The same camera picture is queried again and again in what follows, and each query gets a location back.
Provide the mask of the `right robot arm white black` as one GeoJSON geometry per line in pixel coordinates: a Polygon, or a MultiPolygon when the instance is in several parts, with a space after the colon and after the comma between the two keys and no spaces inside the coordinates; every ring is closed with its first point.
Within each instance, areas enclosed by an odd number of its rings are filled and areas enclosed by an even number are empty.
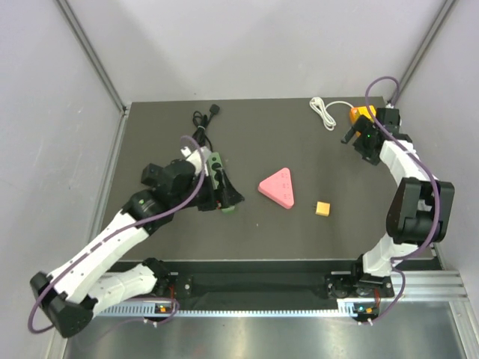
{"type": "Polygon", "coordinates": [[[418,164],[412,139],[400,131],[396,108],[356,107],[350,111],[351,128],[342,138],[362,159],[383,163],[397,184],[386,215],[385,235],[354,263],[338,291],[359,297],[376,293],[392,296],[393,268],[425,242],[441,242],[447,233],[455,188],[429,176],[418,164]]]}

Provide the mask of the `green power strip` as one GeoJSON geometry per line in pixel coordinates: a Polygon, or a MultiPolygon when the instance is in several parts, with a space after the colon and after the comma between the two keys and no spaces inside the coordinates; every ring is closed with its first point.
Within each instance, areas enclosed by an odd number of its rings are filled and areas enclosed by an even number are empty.
{"type": "Polygon", "coordinates": [[[207,160],[210,179],[216,196],[217,208],[223,213],[233,212],[235,205],[231,203],[225,180],[225,170],[218,152],[211,153],[207,160]]]}

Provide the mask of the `yellow plug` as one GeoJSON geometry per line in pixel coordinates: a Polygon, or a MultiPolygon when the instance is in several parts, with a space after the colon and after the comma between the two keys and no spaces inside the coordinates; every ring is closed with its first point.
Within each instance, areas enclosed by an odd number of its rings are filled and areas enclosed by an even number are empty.
{"type": "Polygon", "coordinates": [[[317,201],[314,205],[315,214],[323,217],[329,217],[331,212],[331,204],[327,202],[317,201]]]}

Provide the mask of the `pink triangular socket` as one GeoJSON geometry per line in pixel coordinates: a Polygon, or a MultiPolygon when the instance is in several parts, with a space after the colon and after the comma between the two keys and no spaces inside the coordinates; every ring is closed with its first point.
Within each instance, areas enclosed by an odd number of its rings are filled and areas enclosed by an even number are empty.
{"type": "Polygon", "coordinates": [[[285,209],[294,206],[293,183],[289,168],[282,168],[261,181],[257,190],[285,209]]]}

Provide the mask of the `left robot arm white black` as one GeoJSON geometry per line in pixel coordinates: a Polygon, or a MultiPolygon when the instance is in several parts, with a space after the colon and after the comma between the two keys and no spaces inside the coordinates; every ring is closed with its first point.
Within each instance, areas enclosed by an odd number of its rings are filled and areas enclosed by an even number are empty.
{"type": "Polygon", "coordinates": [[[147,165],[144,189],[133,194],[106,228],[59,268],[39,271],[30,280],[35,307],[63,338],[80,333],[104,310],[142,295],[165,299],[160,313],[173,313],[173,280],[163,261],[142,260],[117,274],[109,269],[128,251],[191,207],[201,212],[230,212],[245,198],[234,188],[218,153],[206,147],[191,151],[165,167],[147,165]]]}

